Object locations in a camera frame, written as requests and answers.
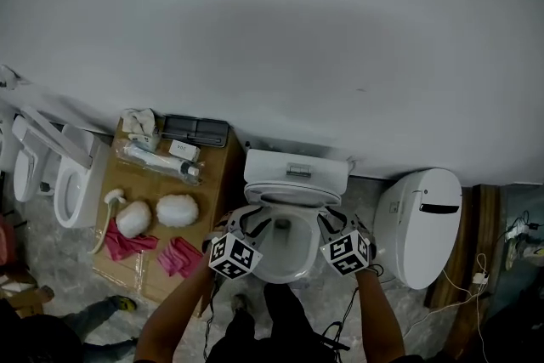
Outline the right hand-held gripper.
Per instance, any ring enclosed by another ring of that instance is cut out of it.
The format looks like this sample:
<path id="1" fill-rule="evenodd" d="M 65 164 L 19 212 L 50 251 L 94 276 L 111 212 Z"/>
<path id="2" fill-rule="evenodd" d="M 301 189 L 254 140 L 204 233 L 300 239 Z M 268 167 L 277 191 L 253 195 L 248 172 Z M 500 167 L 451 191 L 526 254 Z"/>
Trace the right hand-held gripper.
<path id="1" fill-rule="evenodd" d="M 340 275 L 350 275 L 369 266 L 369 239 L 361 231 L 365 226 L 357 217 L 348 218 L 333 208 L 326 208 L 328 214 L 347 225 L 335 230 L 328 216 L 319 214 L 317 222 L 324 244 L 320 251 L 325 261 Z"/>

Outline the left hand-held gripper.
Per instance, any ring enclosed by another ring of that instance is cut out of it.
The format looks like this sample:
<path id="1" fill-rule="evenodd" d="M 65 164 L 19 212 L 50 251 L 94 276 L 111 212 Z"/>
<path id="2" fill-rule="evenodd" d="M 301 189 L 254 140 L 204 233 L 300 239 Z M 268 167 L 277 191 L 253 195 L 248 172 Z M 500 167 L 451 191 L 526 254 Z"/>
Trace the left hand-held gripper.
<path id="1" fill-rule="evenodd" d="M 254 246 L 262 244 L 270 230 L 272 219 L 267 218 L 253 230 L 246 232 L 244 240 L 241 231 L 232 230 L 230 225 L 244 224 L 262 210 L 262 206 L 244 206 L 221 218 L 213 232 L 207 236 L 210 269 L 229 280 L 249 275 L 256 269 L 263 255 Z"/>

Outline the person's right forearm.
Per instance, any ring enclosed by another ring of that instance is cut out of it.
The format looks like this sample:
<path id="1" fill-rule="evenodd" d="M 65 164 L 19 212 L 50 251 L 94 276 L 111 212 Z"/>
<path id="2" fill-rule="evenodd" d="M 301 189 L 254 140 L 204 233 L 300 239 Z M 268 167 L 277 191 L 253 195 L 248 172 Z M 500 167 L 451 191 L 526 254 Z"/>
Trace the person's right forearm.
<path id="1" fill-rule="evenodd" d="M 367 363 L 392 363 L 405 356 L 399 322 L 377 275 L 363 269 L 355 276 L 359 288 L 362 346 Z"/>

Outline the person's left forearm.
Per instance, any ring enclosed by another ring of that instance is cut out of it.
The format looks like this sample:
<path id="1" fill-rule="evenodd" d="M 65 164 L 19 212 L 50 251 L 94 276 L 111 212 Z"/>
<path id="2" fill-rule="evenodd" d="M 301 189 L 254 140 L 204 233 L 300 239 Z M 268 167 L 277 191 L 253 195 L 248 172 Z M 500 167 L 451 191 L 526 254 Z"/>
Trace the person's left forearm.
<path id="1" fill-rule="evenodd" d="M 160 304 L 146 321 L 139 336 L 134 363 L 172 363 L 184 331 L 199 300 L 212 285 L 210 252 L 201 258 L 192 274 Z"/>

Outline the white toilet with tank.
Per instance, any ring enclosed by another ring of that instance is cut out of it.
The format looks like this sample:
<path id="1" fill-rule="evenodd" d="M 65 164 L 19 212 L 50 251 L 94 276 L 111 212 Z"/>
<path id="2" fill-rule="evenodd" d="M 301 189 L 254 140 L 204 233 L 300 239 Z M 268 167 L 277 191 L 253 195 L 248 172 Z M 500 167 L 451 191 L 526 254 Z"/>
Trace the white toilet with tank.
<path id="1" fill-rule="evenodd" d="M 286 175 L 288 163 L 309 165 L 310 178 Z M 245 193 L 248 206 L 262 206 L 261 213 L 251 216 L 241 225 L 245 233 L 260 222 L 272 219 L 270 230 L 260 246 L 254 246 L 263 258 L 253 271 L 262 281 L 286 284 L 305 276 L 313 266 L 321 240 L 317 217 L 327 215 L 327 207 L 340 207 L 347 189 L 349 165 L 346 161 L 250 149 L 246 154 L 244 179 L 247 184 L 257 182 L 295 182 L 318 185 L 340 194 L 326 196 L 319 193 L 255 194 Z"/>

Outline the white egg-shaped smart toilet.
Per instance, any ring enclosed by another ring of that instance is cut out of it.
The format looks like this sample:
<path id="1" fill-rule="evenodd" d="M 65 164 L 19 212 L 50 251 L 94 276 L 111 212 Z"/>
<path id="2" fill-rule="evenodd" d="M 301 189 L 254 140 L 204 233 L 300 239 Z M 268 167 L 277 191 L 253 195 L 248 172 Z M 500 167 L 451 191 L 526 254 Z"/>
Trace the white egg-shaped smart toilet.
<path id="1" fill-rule="evenodd" d="M 445 267 L 462 214 L 462 187 L 449 170 L 407 174 L 381 195 L 373 223 L 378 263 L 405 286 L 430 286 Z"/>

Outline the white toilet with raised lid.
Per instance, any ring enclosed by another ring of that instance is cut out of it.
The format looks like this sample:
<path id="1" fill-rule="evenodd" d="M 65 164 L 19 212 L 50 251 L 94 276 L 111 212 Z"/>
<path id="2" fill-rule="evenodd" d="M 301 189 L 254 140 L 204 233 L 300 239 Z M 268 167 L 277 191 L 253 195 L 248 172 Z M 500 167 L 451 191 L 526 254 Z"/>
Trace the white toilet with raised lid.
<path id="1" fill-rule="evenodd" d="M 50 148 L 50 154 L 60 156 L 53 195 L 59 224 L 67 229 L 94 227 L 110 146 L 94 133 L 69 124 L 58 129 L 28 105 L 20 115 Z"/>

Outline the white toilet with closed lid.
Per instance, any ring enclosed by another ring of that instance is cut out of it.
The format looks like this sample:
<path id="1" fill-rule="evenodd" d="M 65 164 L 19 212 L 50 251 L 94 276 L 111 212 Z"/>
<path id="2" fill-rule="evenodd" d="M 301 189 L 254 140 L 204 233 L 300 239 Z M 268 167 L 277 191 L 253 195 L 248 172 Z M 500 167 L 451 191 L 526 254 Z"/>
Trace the white toilet with closed lid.
<path id="1" fill-rule="evenodd" d="M 31 131 L 30 123 L 18 115 L 12 125 L 12 134 L 20 142 L 14 164 L 14 196 L 27 202 L 34 195 L 53 196 L 54 184 L 43 180 L 50 148 Z"/>

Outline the large brown cardboard box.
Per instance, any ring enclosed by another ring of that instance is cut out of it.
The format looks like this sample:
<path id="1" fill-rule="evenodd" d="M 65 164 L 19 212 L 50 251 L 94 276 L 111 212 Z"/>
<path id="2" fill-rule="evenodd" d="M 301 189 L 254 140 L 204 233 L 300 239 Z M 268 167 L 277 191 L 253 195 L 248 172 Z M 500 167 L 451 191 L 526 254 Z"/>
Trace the large brown cardboard box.
<path id="1" fill-rule="evenodd" d="M 158 258 L 168 243 L 181 237 L 195 249 L 201 249 L 204 237 L 229 211 L 245 204 L 243 187 L 246 154 L 235 133 L 230 130 L 224 148 L 202 146 L 199 161 L 203 163 L 198 185 L 185 184 L 139 164 L 120 160 L 116 154 L 119 142 L 128 135 L 119 122 L 109 153 L 99 198 L 95 238 L 101 237 L 107 216 L 104 196 L 114 189 L 122 189 L 129 203 L 144 201 L 150 207 L 152 220 L 147 235 L 158 242 L 151 251 L 135 253 L 123 260 L 113 260 L 106 247 L 93 255 L 93 271 L 118 286 L 136 292 L 156 303 L 162 302 L 182 281 L 182 275 L 169 275 Z M 156 204 L 166 195 L 190 195 L 198 205 L 198 219 L 183 228 L 161 224 L 156 216 Z"/>

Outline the chrome flush button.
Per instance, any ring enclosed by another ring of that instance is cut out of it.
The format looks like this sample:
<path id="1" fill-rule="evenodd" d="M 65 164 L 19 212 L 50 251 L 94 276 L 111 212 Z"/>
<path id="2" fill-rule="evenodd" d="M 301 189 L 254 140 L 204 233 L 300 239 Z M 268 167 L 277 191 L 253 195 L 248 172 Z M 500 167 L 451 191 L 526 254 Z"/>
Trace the chrome flush button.
<path id="1" fill-rule="evenodd" d="M 309 165 L 290 162 L 286 166 L 286 175 L 291 177 L 310 178 L 312 175 L 312 168 Z"/>

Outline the white fluffy brush head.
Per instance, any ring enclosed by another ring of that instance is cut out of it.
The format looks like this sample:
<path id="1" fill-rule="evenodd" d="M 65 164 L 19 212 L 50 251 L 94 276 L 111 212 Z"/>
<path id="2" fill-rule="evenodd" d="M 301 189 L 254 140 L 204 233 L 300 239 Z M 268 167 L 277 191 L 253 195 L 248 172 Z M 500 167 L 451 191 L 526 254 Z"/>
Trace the white fluffy brush head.
<path id="1" fill-rule="evenodd" d="M 133 239 L 148 230 L 151 220 L 148 204 L 144 201 L 134 201 L 117 214 L 116 226 L 125 238 Z"/>
<path id="2" fill-rule="evenodd" d="M 156 204 L 158 221 L 168 227 L 192 225 L 199 216 L 199 207 L 190 195 L 167 195 Z"/>

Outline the pink cloth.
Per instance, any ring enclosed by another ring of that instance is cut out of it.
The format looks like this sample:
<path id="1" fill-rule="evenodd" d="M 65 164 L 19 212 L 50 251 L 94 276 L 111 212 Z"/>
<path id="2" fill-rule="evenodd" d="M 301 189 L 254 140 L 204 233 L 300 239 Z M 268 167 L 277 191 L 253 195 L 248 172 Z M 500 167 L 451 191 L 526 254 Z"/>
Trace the pink cloth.
<path id="1" fill-rule="evenodd" d="M 158 239 L 151 235 L 125 237 L 117 228 L 115 221 L 110 221 L 105 233 L 105 245 L 113 261 L 120 262 L 134 254 L 156 249 Z"/>
<path id="2" fill-rule="evenodd" d="M 188 278 L 203 257 L 202 253 L 182 237 L 172 238 L 157 257 L 159 265 L 169 277 Z"/>

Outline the small white box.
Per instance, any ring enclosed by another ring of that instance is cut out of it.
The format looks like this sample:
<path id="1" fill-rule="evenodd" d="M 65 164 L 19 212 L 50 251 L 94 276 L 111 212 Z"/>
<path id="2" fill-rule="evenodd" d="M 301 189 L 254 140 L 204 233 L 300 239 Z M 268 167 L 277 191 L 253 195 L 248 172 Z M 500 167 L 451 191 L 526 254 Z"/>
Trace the small white box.
<path id="1" fill-rule="evenodd" d="M 180 159 L 196 162 L 200 155 L 200 148 L 179 140 L 172 140 L 169 147 L 169 154 Z"/>

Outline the black plastic tray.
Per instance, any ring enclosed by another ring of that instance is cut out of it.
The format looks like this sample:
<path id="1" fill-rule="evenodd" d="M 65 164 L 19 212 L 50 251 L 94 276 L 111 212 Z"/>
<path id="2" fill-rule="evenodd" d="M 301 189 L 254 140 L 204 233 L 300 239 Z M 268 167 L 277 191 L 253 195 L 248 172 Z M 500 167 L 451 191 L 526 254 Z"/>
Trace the black plastic tray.
<path id="1" fill-rule="evenodd" d="M 224 148 L 229 136 L 227 122 L 192 116 L 166 115 L 161 136 L 199 146 Z"/>

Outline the person's black trousers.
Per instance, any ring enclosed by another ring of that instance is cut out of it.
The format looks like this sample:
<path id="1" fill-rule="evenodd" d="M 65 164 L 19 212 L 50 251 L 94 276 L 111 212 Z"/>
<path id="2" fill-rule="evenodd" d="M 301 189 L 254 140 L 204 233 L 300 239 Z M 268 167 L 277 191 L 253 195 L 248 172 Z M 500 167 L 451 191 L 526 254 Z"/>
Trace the person's black trousers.
<path id="1" fill-rule="evenodd" d="M 335 363 L 334 352 L 318 339 L 300 300 L 287 284 L 268 283 L 263 295 L 272 320 L 270 335 L 255 337 L 248 299 L 249 312 L 233 313 L 206 363 Z"/>

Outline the plastic-wrapped white tube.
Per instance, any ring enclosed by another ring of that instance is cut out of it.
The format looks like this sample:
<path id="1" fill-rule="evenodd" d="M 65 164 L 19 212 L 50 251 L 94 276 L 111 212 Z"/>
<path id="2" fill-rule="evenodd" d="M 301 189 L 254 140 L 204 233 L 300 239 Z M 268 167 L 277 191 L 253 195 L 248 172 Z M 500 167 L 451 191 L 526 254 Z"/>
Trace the plastic-wrapped white tube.
<path id="1" fill-rule="evenodd" d="M 176 156 L 163 156 L 144 149 L 137 142 L 121 139 L 114 143 L 116 156 L 124 162 L 139 165 L 155 173 L 181 180 L 185 184 L 199 185 L 203 164 Z"/>

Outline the dark wooden step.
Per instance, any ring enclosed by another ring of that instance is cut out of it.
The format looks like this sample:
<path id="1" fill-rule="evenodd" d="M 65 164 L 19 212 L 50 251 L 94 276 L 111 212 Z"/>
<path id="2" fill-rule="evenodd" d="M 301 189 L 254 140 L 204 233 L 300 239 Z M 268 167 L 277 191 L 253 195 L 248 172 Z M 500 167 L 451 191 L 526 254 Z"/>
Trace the dark wooden step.
<path id="1" fill-rule="evenodd" d="M 456 309 L 450 333 L 443 347 L 444 354 L 463 361 L 476 349 L 478 329 L 490 307 L 494 293 L 489 279 L 479 297 L 479 286 L 472 283 L 482 267 L 496 272 L 497 240 L 502 231 L 501 191 L 494 185 L 479 184 L 462 189 L 462 214 L 456 241 L 445 272 L 430 285 L 424 306 L 432 311 Z"/>

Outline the crumpled white cloth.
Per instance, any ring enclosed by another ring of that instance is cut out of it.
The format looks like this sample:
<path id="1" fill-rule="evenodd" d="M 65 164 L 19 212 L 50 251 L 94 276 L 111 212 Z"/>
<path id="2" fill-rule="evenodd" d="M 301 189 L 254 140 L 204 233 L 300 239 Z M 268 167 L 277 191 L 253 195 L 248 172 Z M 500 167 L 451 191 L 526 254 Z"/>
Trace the crumpled white cloth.
<path id="1" fill-rule="evenodd" d="M 150 108 L 143 110 L 125 109 L 121 114 L 121 119 L 124 133 L 144 135 L 148 138 L 155 137 L 158 134 L 155 113 Z"/>

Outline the black equipment rack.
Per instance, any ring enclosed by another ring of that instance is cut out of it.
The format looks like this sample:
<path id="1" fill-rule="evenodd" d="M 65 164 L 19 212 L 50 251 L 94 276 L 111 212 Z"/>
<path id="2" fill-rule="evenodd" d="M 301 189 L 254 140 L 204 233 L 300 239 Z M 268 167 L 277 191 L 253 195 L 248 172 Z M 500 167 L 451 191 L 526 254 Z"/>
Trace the black equipment rack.
<path id="1" fill-rule="evenodd" d="M 496 313 L 483 339 L 487 363 L 544 363 L 544 300 L 519 300 Z"/>

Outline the small brown cardboard box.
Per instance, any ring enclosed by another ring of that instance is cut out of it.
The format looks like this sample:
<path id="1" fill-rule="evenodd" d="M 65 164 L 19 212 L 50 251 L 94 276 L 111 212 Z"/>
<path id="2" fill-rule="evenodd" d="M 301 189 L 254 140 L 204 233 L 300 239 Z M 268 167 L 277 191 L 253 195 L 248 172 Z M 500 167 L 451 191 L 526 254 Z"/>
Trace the small brown cardboard box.
<path id="1" fill-rule="evenodd" d="M 49 286 L 40 286 L 30 274 L 0 275 L 0 299 L 5 298 L 14 304 L 21 318 L 43 315 L 43 306 L 54 299 L 54 291 Z"/>

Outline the red bag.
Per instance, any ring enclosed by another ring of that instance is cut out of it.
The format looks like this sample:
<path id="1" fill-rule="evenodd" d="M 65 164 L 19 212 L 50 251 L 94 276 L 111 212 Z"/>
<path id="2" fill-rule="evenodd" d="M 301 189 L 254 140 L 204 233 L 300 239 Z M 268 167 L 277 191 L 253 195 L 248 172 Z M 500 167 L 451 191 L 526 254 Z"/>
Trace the red bag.
<path id="1" fill-rule="evenodd" d="M 0 266 L 11 264 L 17 259 L 14 228 L 0 214 Z"/>

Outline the small white urinal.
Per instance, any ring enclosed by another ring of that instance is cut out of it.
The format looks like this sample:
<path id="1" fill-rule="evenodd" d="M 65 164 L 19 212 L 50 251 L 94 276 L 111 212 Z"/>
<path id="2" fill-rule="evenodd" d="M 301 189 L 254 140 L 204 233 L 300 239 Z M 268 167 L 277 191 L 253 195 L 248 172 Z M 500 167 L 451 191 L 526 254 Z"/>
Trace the small white urinal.
<path id="1" fill-rule="evenodd" d="M 0 102 L 0 171 L 12 173 L 19 151 L 19 141 L 15 138 L 12 127 L 15 111 Z"/>

